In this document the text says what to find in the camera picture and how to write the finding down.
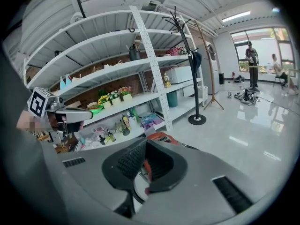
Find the standing person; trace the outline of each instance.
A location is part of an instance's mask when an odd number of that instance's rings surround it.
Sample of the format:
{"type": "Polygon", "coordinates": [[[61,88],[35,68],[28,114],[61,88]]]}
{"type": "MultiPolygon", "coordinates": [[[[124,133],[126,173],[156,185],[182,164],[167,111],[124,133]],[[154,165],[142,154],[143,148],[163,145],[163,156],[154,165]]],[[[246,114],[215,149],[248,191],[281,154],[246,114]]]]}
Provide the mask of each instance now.
{"type": "MultiPolygon", "coordinates": [[[[258,65],[258,54],[257,51],[252,47],[252,42],[248,41],[248,48],[246,49],[246,59],[249,62],[249,66],[257,66],[258,65]]],[[[257,87],[258,80],[258,68],[249,68],[250,73],[250,87],[257,87]]]]}
{"type": "MultiPolygon", "coordinates": [[[[284,85],[286,85],[288,75],[282,71],[281,66],[278,64],[276,54],[274,54],[274,53],[272,54],[272,59],[273,59],[273,67],[274,67],[274,70],[275,70],[277,76],[279,76],[279,78],[281,78],[281,79],[284,79],[285,80],[284,85]]],[[[296,88],[296,86],[293,83],[291,78],[290,78],[289,82],[290,82],[290,88],[295,91],[295,94],[298,94],[299,93],[298,89],[296,88]]]]}

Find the potted flower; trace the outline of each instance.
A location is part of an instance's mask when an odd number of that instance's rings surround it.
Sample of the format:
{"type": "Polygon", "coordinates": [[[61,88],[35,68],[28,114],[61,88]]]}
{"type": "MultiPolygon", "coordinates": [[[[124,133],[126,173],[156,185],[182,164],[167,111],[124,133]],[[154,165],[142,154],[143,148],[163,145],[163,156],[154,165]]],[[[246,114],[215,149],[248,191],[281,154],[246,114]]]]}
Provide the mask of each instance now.
{"type": "Polygon", "coordinates": [[[123,87],[123,88],[119,89],[119,93],[122,94],[124,101],[128,101],[128,100],[132,99],[130,92],[131,92],[131,87],[129,87],[129,88],[123,87]]]}
{"type": "Polygon", "coordinates": [[[108,108],[112,104],[109,100],[109,97],[107,95],[104,95],[104,96],[101,96],[101,98],[98,100],[98,105],[103,105],[104,108],[108,108]]]}
{"type": "Polygon", "coordinates": [[[113,92],[111,92],[107,95],[108,95],[109,100],[112,102],[113,105],[117,105],[121,102],[120,94],[117,90],[113,91],[113,92]]]}

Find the fluorescent light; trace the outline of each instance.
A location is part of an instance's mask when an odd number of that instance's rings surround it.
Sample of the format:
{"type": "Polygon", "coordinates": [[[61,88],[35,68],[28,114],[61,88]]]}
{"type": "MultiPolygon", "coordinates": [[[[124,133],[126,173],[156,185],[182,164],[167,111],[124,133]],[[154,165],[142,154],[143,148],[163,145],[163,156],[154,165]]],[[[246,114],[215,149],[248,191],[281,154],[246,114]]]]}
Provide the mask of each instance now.
{"type": "Polygon", "coordinates": [[[271,154],[271,153],[269,153],[269,152],[264,152],[264,155],[266,155],[266,156],[268,156],[268,157],[270,157],[270,158],[272,158],[272,159],[274,159],[274,160],[277,160],[277,161],[281,161],[281,159],[279,158],[279,157],[276,157],[275,155],[273,155],[273,154],[271,154]]]}
{"type": "Polygon", "coordinates": [[[279,12],[280,12],[280,9],[279,9],[279,8],[277,8],[277,7],[274,7],[274,8],[272,9],[272,12],[279,13],[279,12]]]}
{"type": "Polygon", "coordinates": [[[244,12],[244,13],[239,13],[239,14],[233,15],[233,16],[231,16],[231,17],[222,19],[222,21],[225,23],[225,22],[227,22],[227,21],[229,21],[229,20],[232,20],[232,19],[235,19],[235,18],[238,18],[238,17],[242,17],[242,16],[249,15],[250,13],[251,13],[251,11],[247,11],[247,12],[244,12]]]}
{"type": "Polygon", "coordinates": [[[244,145],[244,146],[248,146],[248,143],[247,143],[247,142],[244,142],[244,141],[242,141],[242,140],[240,140],[240,139],[237,139],[237,138],[235,138],[235,137],[230,136],[229,139],[231,139],[231,140],[233,140],[233,141],[235,141],[235,142],[237,142],[237,143],[239,143],[239,144],[242,144],[242,145],[244,145]]]}

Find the air vent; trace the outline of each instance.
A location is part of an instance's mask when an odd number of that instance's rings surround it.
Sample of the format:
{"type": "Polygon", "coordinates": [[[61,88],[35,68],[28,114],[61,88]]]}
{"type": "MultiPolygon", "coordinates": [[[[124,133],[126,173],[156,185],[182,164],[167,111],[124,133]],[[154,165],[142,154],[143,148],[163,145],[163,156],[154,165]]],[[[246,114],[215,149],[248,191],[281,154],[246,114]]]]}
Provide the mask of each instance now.
{"type": "Polygon", "coordinates": [[[72,167],[75,165],[78,165],[80,163],[84,163],[85,160],[82,157],[78,157],[78,158],[74,158],[72,160],[68,160],[68,161],[63,161],[62,163],[64,164],[65,167],[72,167]]]}
{"type": "Polygon", "coordinates": [[[225,176],[212,181],[236,213],[248,209],[253,203],[225,176]]]}

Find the white tile floor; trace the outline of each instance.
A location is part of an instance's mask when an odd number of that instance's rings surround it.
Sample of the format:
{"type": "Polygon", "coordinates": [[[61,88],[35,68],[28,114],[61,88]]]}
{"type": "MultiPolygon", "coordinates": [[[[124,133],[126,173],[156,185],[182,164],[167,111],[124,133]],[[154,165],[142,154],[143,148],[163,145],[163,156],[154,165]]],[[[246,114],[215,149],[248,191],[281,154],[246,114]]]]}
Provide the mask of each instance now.
{"type": "Polygon", "coordinates": [[[287,95],[277,84],[259,83],[261,99],[256,106],[242,104],[237,99],[227,98],[227,93],[239,92],[239,86],[225,82],[216,95],[217,103],[200,114],[207,118],[202,126],[189,124],[190,111],[173,124],[167,132],[184,144],[216,155],[244,172],[266,193],[281,185],[288,176],[300,148],[300,107],[295,103],[294,92],[287,95]]]}

